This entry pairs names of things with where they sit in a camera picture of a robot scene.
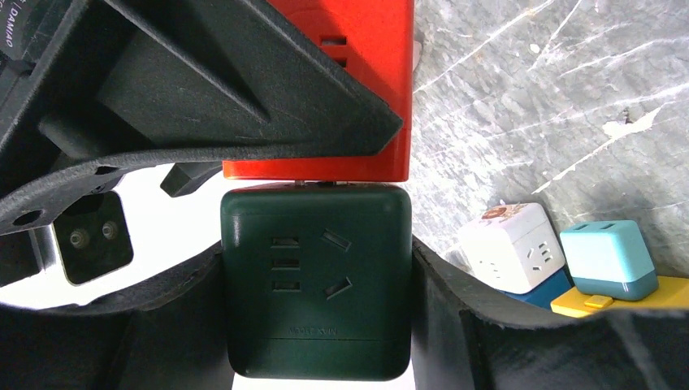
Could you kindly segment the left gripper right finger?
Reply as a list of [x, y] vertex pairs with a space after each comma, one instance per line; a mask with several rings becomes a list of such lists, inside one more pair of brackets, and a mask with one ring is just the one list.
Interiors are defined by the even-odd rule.
[[515, 300], [413, 241], [418, 389], [685, 389], [685, 310], [569, 318]]

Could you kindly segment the red cube adapter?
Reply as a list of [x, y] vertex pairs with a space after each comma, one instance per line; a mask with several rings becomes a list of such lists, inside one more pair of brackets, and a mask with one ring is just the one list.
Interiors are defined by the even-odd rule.
[[379, 154], [351, 158], [225, 161], [234, 180], [404, 182], [409, 177], [414, 4], [411, 1], [273, 1], [271, 5], [403, 120]]

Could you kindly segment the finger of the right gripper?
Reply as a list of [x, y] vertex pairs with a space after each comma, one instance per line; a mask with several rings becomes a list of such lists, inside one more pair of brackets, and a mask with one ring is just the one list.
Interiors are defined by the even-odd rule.
[[114, 153], [1, 196], [1, 232], [53, 223], [117, 177], [168, 163], [371, 156], [401, 118], [265, 1], [99, 1], [132, 35], [97, 85], [99, 115], [47, 115], [70, 153], [77, 135]]

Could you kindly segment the dark green cube adapter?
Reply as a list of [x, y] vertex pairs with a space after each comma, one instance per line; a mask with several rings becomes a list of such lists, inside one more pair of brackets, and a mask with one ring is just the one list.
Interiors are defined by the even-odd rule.
[[390, 184], [264, 184], [220, 203], [227, 351], [252, 379], [387, 381], [410, 364], [412, 207]]

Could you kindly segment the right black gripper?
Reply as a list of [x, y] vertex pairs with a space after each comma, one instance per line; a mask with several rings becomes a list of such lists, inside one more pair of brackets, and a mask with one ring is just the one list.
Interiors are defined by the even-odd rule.
[[131, 37], [99, 1], [1, 3], [1, 196], [52, 171], [113, 154], [103, 135], [95, 146], [68, 135], [70, 153], [39, 130], [49, 114], [99, 115], [98, 84]]

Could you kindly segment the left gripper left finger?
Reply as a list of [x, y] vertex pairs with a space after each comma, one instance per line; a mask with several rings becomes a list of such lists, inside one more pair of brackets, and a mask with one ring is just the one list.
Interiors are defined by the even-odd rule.
[[88, 305], [2, 307], [2, 388], [231, 388], [220, 252]]

